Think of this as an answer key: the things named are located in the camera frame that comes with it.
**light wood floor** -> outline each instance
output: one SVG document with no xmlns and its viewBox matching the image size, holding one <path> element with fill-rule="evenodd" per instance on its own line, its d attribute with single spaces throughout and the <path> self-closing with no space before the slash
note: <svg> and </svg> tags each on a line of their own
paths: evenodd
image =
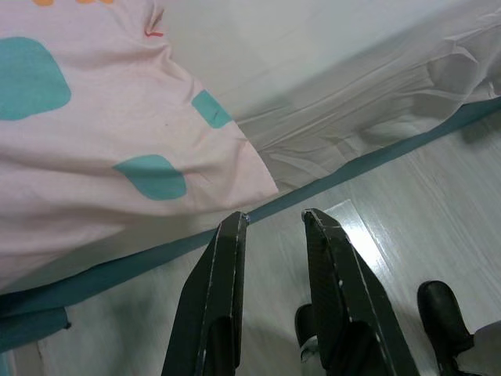
<svg viewBox="0 0 501 376">
<path fill-rule="evenodd" d="M 421 282 L 450 284 L 471 331 L 501 320 L 499 113 L 253 224 L 237 375 L 300 374 L 294 313 L 308 301 L 301 210 L 339 203 L 330 213 L 351 226 L 386 287 L 422 375 L 438 370 L 416 307 Z M 73 327 L 39 342 L 45 376 L 160 376 L 178 297 L 199 256 L 70 307 Z"/>
</svg>

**wrinkled white sheet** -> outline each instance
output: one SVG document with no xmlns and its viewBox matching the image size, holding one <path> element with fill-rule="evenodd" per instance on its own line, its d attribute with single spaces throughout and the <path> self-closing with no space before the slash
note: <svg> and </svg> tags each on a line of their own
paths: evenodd
<svg viewBox="0 0 501 376">
<path fill-rule="evenodd" d="M 499 0 L 163 0 L 283 193 L 499 92 Z"/>
</svg>

